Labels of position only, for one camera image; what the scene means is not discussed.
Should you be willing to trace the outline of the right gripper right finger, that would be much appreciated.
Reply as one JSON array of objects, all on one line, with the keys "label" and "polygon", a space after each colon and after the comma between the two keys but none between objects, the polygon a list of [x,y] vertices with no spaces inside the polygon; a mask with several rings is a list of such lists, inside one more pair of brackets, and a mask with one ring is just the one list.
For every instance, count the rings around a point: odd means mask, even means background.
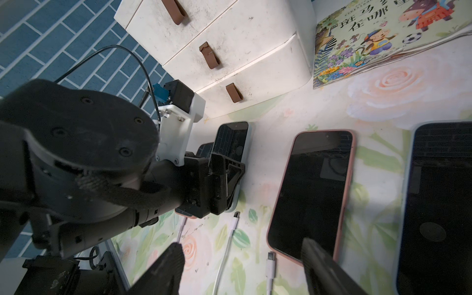
[{"label": "right gripper right finger", "polygon": [[367,295],[314,240],[304,238],[301,261],[310,295]]}]

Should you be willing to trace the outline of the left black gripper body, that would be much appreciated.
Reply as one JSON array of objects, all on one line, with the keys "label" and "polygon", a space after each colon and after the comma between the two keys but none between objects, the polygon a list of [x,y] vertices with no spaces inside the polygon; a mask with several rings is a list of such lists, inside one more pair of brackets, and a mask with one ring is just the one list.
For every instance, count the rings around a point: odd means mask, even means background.
[{"label": "left black gripper body", "polygon": [[204,218],[209,214],[220,215],[230,208],[245,174],[245,164],[218,153],[207,159],[187,152],[180,172],[184,199],[176,212]]}]

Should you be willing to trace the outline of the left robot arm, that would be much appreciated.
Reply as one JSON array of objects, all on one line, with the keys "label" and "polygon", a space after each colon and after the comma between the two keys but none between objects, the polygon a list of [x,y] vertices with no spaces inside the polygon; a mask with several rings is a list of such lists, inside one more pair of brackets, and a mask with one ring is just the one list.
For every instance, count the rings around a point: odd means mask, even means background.
[{"label": "left robot arm", "polygon": [[176,295],[184,270],[172,243],[131,287],[100,243],[175,209],[225,212],[245,174],[233,152],[186,147],[205,102],[181,81],[150,84],[141,104],[61,79],[33,79],[1,100],[1,256],[26,223],[44,256],[28,259],[19,295]]}]

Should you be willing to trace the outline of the green case phone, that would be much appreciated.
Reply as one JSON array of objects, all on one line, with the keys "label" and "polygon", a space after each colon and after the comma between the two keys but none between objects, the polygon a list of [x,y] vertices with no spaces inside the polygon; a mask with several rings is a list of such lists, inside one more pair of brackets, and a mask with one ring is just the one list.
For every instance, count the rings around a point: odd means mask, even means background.
[{"label": "green case phone", "polygon": [[209,163],[213,185],[210,211],[214,215],[231,212],[237,206],[250,135],[251,126],[246,121],[223,124],[217,131]]},{"label": "green case phone", "polygon": [[471,294],[471,122],[415,130],[402,206],[397,293]]}]

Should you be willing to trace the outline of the pink case phone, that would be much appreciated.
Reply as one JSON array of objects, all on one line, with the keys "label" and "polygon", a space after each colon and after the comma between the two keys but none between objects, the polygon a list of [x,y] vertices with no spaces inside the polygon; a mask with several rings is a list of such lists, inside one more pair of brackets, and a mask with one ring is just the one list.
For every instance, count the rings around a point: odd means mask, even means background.
[{"label": "pink case phone", "polygon": [[296,135],[267,231],[270,249],[301,264],[309,238],[338,260],[355,149],[352,130]]},{"label": "pink case phone", "polygon": [[[196,157],[203,157],[206,159],[210,158],[212,149],[213,149],[214,142],[205,143],[199,146],[197,152],[195,153]],[[196,219],[195,216],[190,215],[189,213],[177,208],[175,209],[175,213],[180,216],[184,216],[185,218]]]}]

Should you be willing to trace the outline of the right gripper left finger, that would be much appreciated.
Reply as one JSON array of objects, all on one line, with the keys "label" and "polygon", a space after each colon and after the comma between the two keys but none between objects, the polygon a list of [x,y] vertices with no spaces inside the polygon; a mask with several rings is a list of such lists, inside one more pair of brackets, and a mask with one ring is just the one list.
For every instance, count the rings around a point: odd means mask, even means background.
[{"label": "right gripper left finger", "polygon": [[184,265],[182,244],[172,243],[127,291],[127,294],[178,295]]}]

